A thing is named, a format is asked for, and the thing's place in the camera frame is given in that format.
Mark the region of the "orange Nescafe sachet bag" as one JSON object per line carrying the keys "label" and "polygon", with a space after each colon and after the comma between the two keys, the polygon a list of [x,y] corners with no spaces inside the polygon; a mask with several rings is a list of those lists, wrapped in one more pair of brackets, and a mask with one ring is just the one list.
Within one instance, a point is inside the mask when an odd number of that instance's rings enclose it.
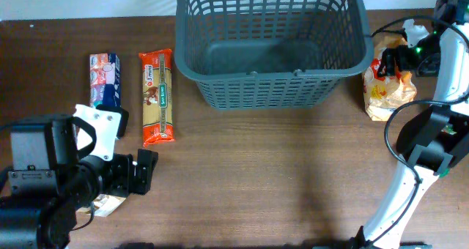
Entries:
{"label": "orange Nescafe sachet bag", "polygon": [[401,105],[414,100],[417,88],[412,82],[410,71],[396,70],[396,75],[379,77],[377,71],[386,48],[407,45],[403,37],[384,37],[374,48],[374,58],[362,73],[365,112],[372,121],[386,122]]}

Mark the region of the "Kleenex tissue multipack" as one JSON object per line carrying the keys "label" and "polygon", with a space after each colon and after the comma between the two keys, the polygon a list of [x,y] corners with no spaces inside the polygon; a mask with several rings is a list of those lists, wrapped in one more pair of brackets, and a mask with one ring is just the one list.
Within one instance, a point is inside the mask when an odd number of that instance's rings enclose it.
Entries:
{"label": "Kleenex tissue multipack", "polygon": [[115,53],[97,53],[89,56],[91,107],[121,106],[120,60]]}

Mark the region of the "green lid jar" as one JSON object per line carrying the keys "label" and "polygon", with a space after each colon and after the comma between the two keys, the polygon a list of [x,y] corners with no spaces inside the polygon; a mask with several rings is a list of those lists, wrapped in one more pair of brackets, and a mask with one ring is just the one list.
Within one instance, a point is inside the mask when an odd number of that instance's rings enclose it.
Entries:
{"label": "green lid jar", "polygon": [[455,135],[457,132],[454,130],[452,124],[447,124],[443,129],[443,133],[449,134],[449,135]]}

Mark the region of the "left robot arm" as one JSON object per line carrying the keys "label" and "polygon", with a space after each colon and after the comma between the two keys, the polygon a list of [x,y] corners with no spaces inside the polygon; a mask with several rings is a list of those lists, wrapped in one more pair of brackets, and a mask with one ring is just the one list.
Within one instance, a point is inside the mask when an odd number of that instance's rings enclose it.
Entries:
{"label": "left robot arm", "polygon": [[76,212],[101,194],[128,197],[151,188],[158,153],[94,156],[96,130],[80,117],[48,115],[10,128],[13,162],[1,173],[2,248],[66,248]]}

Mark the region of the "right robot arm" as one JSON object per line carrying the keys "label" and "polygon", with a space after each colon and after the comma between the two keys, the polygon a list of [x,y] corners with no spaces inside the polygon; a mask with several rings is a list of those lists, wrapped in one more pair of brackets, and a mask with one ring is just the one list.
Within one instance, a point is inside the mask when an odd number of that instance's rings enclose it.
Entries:
{"label": "right robot arm", "polygon": [[425,111],[387,144],[396,158],[392,183],[376,213],[346,248],[400,248],[403,231],[425,192],[468,155],[468,0],[437,0],[429,16],[433,31],[401,18],[406,45],[383,51],[377,75],[411,71],[436,77]]}

